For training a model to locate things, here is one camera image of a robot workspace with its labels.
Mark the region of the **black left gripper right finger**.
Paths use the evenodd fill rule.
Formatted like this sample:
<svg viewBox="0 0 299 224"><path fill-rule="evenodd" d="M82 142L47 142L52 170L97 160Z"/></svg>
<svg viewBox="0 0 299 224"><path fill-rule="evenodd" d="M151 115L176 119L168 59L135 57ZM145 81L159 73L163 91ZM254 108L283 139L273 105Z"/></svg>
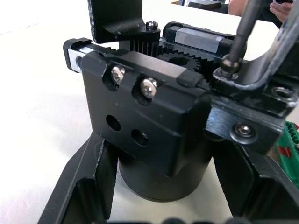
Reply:
<svg viewBox="0 0 299 224"><path fill-rule="evenodd" d="M222 144L214 149L214 164L233 217L252 224L299 222L299 191L272 158Z"/></svg>

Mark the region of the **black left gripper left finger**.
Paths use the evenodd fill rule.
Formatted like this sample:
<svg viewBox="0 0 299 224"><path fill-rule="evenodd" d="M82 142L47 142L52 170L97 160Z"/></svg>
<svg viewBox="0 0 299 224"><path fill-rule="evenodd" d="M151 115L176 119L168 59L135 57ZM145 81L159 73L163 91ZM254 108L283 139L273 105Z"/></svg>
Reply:
<svg viewBox="0 0 299 224"><path fill-rule="evenodd" d="M110 218L118 149L92 134L65 165L41 224L104 224Z"/></svg>

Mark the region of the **bystander bare hand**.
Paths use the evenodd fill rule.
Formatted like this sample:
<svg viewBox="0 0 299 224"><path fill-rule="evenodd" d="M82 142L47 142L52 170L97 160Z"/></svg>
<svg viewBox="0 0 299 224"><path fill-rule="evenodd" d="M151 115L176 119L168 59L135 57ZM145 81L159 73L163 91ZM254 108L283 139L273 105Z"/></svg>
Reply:
<svg viewBox="0 0 299 224"><path fill-rule="evenodd" d="M270 11L278 18L280 22L284 23L292 7L293 3L284 2L281 5L279 5L273 2L270 4Z"/></svg>

